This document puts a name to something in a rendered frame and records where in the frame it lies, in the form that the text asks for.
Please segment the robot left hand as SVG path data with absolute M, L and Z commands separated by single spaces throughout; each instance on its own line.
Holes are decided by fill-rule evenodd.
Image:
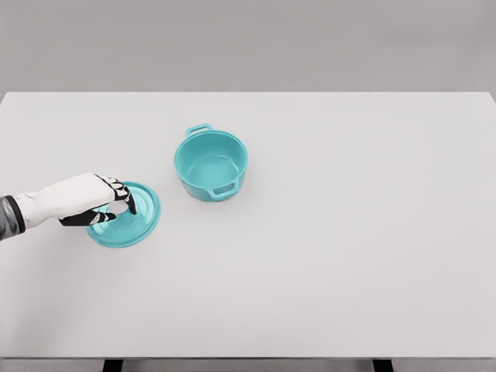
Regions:
M 136 203 L 128 187 L 119 180 L 85 173 L 59 181 L 37 193 L 37 208 L 62 226 L 93 226 L 116 219 L 116 214 L 98 209 L 112 202 L 125 202 L 136 214 Z

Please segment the teal pot lid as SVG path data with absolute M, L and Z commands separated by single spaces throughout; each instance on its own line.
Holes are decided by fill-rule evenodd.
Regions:
M 130 212 L 124 201 L 115 201 L 97 208 L 96 211 L 113 213 L 116 219 L 86 227 L 88 235 L 102 246 L 132 246 L 151 234 L 160 219 L 160 200 L 151 188 L 130 181 L 124 182 L 124 185 L 134 198 L 136 214 Z

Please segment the teal pot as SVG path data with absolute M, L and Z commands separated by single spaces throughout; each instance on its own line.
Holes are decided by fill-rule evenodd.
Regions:
M 242 141 L 207 123 L 186 129 L 174 155 L 174 169 L 184 189 L 203 202 L 221 202 L 236 195 L 247 166 Z

